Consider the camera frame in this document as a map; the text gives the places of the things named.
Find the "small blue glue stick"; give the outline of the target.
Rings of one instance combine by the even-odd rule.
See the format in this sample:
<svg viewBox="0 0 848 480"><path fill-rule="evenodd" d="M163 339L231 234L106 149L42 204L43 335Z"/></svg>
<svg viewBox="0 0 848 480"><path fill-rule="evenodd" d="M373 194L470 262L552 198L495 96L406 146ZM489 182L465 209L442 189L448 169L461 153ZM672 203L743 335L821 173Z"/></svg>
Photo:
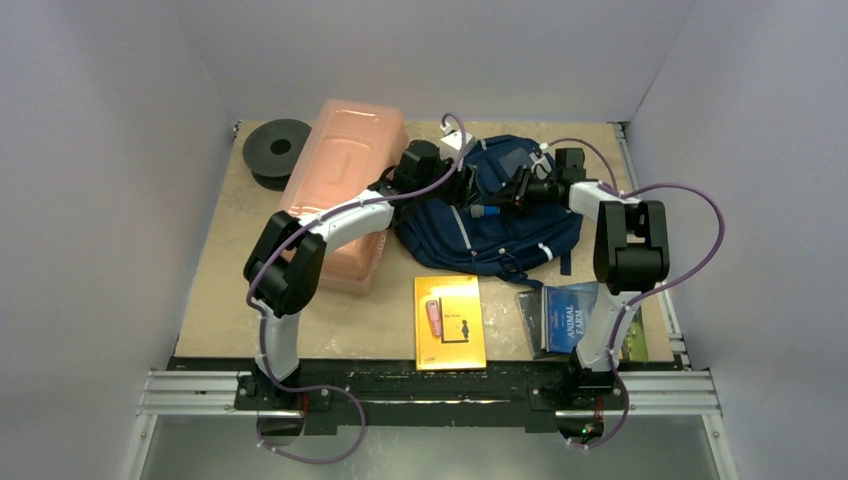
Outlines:
<svg viewBox="0 0 848 480"><path fill-rule="evenodd" d="M480 219L499 215L501 209L498 206L474 204L468 208L468 212L472 218Z"/></svg>

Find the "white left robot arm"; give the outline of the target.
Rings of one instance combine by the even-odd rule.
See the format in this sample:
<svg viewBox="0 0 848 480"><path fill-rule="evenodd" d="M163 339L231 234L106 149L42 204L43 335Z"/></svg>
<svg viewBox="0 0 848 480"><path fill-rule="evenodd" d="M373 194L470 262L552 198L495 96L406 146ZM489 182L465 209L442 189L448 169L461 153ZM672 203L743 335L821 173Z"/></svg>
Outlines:
<svg viewBox="0 0 848 480"><path fill-rule="evenodd" d="M464 156L476 140L454 132L439 143L417 140L354 198L324 212L294 217L273 214L250 253L243 274L247 305L260 318L258 369L265 376L259 395L272 408L292 405L301 387L297 336L302 310L314 297L325 258L338 248L410 218L430 199L469 203L475 172Z"/></svg>

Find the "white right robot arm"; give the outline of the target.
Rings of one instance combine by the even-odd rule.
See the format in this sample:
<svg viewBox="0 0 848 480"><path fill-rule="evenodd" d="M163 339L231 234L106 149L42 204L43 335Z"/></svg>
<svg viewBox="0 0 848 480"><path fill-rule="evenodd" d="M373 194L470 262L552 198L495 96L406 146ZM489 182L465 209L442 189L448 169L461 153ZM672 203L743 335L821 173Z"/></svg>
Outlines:
<svg viewBox="0 0 848 480"><path fill-rule="evenodd" d="M592 265L599 293L588 330L575 348L578 370L564 376L561 392L576 407L596 399L601 384L594 373L612 371L626 332L647 292L670 270L665 207L659 201L625 199L611 186L590 180L585 154L558 148L554 166L542 176L533 167L516 170L489 203L525 213L557 205L595 224Z"/></svg>

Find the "navy blue student backpack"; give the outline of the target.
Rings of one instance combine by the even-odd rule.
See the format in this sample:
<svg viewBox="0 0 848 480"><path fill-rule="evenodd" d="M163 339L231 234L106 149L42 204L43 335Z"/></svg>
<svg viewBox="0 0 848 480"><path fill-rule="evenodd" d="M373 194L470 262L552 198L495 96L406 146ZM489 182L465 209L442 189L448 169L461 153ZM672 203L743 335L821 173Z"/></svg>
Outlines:
<svg viewBox="0 0 848 480"><path fill-rule="evenodd" d="M510 180L520 167L533 164L530 138L501 135L482 139L466 154L464 166L476 173L481 204ZM420 264L434 269L478 276L539 289L542 283L528 271L555 258L560 273L571 273L571 251L580 238L583 217L558 205L540 205L526 214L500 210L479 218L469 207L440 199L420 204L394 231L400 243Z"/></svg>

